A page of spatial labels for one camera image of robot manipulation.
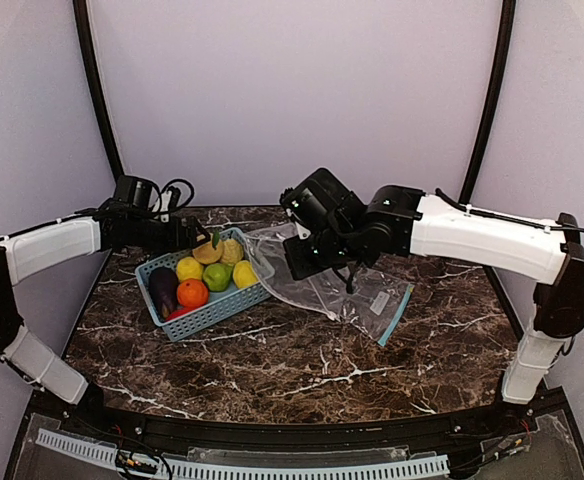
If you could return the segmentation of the large pink zip bag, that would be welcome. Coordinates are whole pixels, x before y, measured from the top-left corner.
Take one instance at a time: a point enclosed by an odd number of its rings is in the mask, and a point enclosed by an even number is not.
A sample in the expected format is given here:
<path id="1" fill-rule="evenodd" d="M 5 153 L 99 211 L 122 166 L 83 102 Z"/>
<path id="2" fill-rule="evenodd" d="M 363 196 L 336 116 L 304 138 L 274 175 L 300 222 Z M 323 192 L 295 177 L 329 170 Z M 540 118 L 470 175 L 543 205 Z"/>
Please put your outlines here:
<path id="1" fill-rule="evenodd" d="M 338 321 L 345 283 L 331 270 L 295 280 L 284 249 L 284 242 L 289 239 L 293 240 L 293 245 L 302 243 L 293 223 L 253 230 L 244 235 L 245 249 L 255 274 L 277 299 Z"/>

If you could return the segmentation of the purple eggplant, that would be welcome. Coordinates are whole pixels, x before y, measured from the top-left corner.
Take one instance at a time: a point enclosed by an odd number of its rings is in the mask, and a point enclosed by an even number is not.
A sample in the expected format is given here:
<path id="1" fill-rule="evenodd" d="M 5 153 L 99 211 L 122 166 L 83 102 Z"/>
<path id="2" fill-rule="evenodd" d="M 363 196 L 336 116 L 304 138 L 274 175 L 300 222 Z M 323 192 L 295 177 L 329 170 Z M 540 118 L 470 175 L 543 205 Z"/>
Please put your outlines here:
<path id="1" fill-rule="evenodd" d="M 148 291 L 158 314 L 163 319 L 167 319 L 177 310 L 178 286 L 178 277 L 170 268 L 158 267 L 149 275 Z"/>

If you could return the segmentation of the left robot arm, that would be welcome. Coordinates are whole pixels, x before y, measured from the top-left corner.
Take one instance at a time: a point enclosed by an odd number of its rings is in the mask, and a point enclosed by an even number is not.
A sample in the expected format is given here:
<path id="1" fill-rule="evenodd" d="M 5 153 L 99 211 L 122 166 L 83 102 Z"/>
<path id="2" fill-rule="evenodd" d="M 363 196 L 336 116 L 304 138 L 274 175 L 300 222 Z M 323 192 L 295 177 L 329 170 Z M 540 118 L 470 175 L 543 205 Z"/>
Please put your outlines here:
<path id="1" fill-rule="evenodd" d="M 189 184 L 175 179 L 159 187 L 122 175 L 98 207 L 0 235 L 0 362 L 65 404 L 81 404 L 94 385 L 29 328 L 15 289 L 59 265 L 105 251 L 138 247 L 171 253 L 202 245 L 210 233 L 196 217 L 178 215 L 194 196 L 182 198 L 177 187 Z"/>

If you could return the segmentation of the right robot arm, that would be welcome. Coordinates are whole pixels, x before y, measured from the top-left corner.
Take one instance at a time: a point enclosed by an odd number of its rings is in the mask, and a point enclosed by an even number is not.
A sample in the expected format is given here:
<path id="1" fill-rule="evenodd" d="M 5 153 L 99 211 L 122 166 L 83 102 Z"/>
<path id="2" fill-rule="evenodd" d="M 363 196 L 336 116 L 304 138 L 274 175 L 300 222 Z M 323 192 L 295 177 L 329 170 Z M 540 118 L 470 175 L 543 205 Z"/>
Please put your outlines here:
<path id="1" fill-rule="evenodd" d="M 297 227 L 283 243 L 295 280 L 330 270 L 353 293 L 356 273 L 383 254 L 446 257 L 533 279 L 535 316 L 503 376 L 506 403 L 529 403 L 560 350 L 584 329 L 584 228 L 570 214 L 510 216 L 441 190 L 396 185 L 364 203 L 326 168 L 286 189 L 280 204 Z"/>

